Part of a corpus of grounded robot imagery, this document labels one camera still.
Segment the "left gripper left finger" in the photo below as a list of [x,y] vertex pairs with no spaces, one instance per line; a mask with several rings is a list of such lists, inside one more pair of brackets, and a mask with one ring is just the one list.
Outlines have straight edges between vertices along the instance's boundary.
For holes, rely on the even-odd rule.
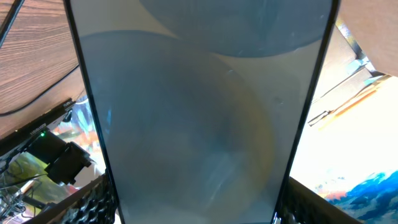
[[103,174],[25,224],[112,224],[117,208],[112,183]]

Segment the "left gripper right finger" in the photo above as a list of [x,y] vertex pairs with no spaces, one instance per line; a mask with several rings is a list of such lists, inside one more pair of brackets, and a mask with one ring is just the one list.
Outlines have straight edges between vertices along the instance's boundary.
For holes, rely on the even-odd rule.
[[361,224],[291,177],[282,194],[278,219],[288,224]]

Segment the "Galaxy S24 smartphone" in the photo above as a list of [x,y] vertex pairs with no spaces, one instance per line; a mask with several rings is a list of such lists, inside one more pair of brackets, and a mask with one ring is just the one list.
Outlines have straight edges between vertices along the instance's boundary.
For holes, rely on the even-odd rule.
[[271,223],[339,3],[68,0],[123,223]]

